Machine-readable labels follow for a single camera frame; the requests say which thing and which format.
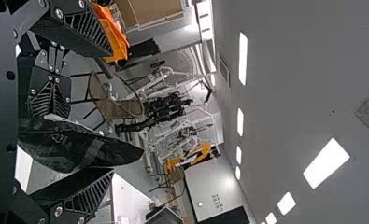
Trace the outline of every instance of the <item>white ceiling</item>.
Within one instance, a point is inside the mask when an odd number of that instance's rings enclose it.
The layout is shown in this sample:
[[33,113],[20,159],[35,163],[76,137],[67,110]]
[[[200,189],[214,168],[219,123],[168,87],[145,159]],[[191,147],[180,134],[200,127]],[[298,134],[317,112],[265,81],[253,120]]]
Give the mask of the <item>white ceiling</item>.
[[[369,223],[369,130],[354,116],[369,98],[369,0],[215,0],[216,46],[232,72],[217,95],[233,166],[261,222],[290,191],[297,206],[277,223]],[[239,33],[248,79],[237,78]],[[245,113],[244,136],[236,112]],[[351,159],[317,189],[303,177],[332,137]]]

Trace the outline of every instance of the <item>orange object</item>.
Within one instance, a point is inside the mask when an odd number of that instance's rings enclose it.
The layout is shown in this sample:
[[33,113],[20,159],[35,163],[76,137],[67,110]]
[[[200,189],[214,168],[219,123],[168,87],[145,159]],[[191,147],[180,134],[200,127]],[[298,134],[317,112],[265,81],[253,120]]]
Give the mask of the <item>orange object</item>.
[[[187,157],[184,158],[184,159],[188,159],[192,156],[196,156],[196,159],[190,162],[191,165],[195,165],[196,163],[198,163],[199,161],[201,161],[201,160],[203,160],[204,158],[207,157],[207,155],[210,152],[210,149],[211,149],[211,143],[210,142],[204,142],[204,143],[200,144],[198,147],[196,147],[192,152],[190,152],[187,155]],[[164,165],[164,170],[168,174],[170,174],[175,170],[176,164],[180,164],[183,161],[184,160],[180,157],[174,158],[171,161],[167,161],[166,164]]]
[[113,49],[114,55],[105,57],[107,63],[115,62],[117,60],[128,59],[129,42],[126,35],[118,28],[114,22],[108,7],[101,7],[95,3],[93,4],[94,12],[97,18],[105,29],[108,41]]

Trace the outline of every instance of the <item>orange cloth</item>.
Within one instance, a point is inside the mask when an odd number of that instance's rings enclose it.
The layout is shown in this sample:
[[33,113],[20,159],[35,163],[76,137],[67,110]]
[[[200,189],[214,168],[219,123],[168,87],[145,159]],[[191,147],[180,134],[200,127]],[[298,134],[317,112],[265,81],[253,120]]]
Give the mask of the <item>orange cloth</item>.
[[115,62],[117,60],[128,59],[127,49],[130,47],[126,35],[118,28],[114,22],[108,7],[102,7],[92,3],[94,12],[105,29],[108,41],[113,48],[114,55],[105,57],[107,63]]

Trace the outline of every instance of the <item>ceiling light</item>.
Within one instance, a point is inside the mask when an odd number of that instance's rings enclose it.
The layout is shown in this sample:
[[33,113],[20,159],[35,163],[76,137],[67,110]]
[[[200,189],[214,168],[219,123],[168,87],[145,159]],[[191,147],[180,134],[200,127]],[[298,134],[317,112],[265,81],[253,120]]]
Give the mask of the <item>ceiling light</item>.
[[277,204],[277,207],[279,208],[280,213],[283,216],[286,216],[286,214],[288,214],[295,205],[295,200],[292,198],[291,194],[287,192]]
[[212,86],[216,86],[216,78],[214,77],[214,75],[210,75],[210,81]]
[[235,174],[236,174],[236,178],[237,178],[238,180],[240,180],[240,168],[239,168],[239,166],[236,166]]
[[332,138],[305,169],[304,177],[312,189],[315,189],[349,158],[347,152]]
[[240,33],[239,36],[239,80],[246,86],[246,72],[248,69],[248,38]]
[[277,223],[277,218],[275,217],[275,215],[273,213],[270,213],[267,217],[266,217],[266,223],[267,224],[276,224]]
[[236,160],[237,163],[242,163],[242,149],[240,149],[240,147],[236,147]]
[[243,123],[245,121],[245,117],[240,108],[237,108],[237,132],[240,136],[243,136]]

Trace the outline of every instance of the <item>black bag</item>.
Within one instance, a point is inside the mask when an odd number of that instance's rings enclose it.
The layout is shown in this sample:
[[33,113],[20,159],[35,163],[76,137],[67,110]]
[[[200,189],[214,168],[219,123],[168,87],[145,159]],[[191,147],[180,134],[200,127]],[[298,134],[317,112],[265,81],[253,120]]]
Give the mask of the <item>black bag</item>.
[[18,144],[35,161],[61,173],[87,166],[129,164],[139,160],[144,152],[59,117],[19,119]]

